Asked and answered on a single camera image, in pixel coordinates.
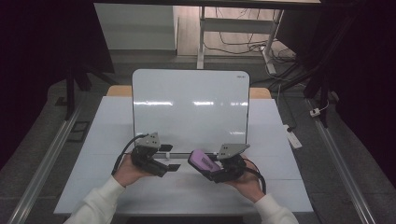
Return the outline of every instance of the person's left hand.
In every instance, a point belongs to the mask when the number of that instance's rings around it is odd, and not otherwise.
[[[141,177],[151,176],[151,174],[139,169],[132,164],[131,153],[125,154],[120,164],[119,169],[113,175],[114,179],[120,183],[123,187],[133,184]]]

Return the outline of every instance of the whiteboard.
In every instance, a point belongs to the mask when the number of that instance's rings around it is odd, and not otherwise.
[[[132,75],[134,133],[155,133],[171,153],[246,143],[249,75],[241,71],[139,69]]]

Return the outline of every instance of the white cord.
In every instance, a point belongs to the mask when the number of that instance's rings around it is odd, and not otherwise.
[[[277,97],[276,97],[276,106],[279,109],[279,95],[280,95],[280,84],[279,87],[277,88]]]
[[[325,107],[321,108],[319,111],[326,109],[328,106],[329,106],[329,100],[327,100],[327,105]]]

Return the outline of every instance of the person's right hand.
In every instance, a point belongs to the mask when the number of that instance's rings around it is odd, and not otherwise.
[[[256,167],[250,161],[245,161],[245,163],[247,164],[247,168],[256,170]],[[233,186],[243,196],[254,203],[265,196],[265,194],[262,192],[262,188],[260,187],[259,178],[249,172],[245,172],[238,179],[225,182],[225,184]]]

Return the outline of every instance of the metal rail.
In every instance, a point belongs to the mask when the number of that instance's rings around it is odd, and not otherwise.
[[[79,101],[78,107],[75,112],[71,115],[69,120],[65,120],[56,133],[55,138],[53,139],[49,149],[35,171],[35,175],[30,181],[28,187],[23,193],[18,205],[15,207],[14,212],[11,215],[11,218],[8,221],[8,224],[17,224],[24,223],[26,218],[29,216],[30,211],[32,210],[33,205],[35,204],[35,200],[38,197],[41,189],[43,188],[47,177],[50,174],[50,171],[58,158],[59,153],[61,152],[62,147],[64,146],[64,142],[67,139],[67,135],[70,133],[73,125],[78,117],[79,112],[81,111],[82,104],[86,99],[86,93],[83,92],[81,95],[81,100]]]
[[[313,106],[311,102],[306,99],[307,107],[312,109]],[[337,169],[341,179],[344,182],[344,186],[346,187],[346,191],[349,193],[353,204],[355,205],[356,211],[358,212],[359,217],[361,218],[361,223],[365,224],[375,224],[375,218],[370,210],[369,205],[364,199],[363,194],[361,193],[361,189],[356,183],[355,179],[352,176],[352,173],[349,172],[346,162],[338,148],[335,144],[332,134],[329,129],[324,128],[322,122],[319,119],[315,119],[315,123],[317,125],[320,136],[323,139],[326,148],[329,150],[330,156],[332,157],[332,162]]]

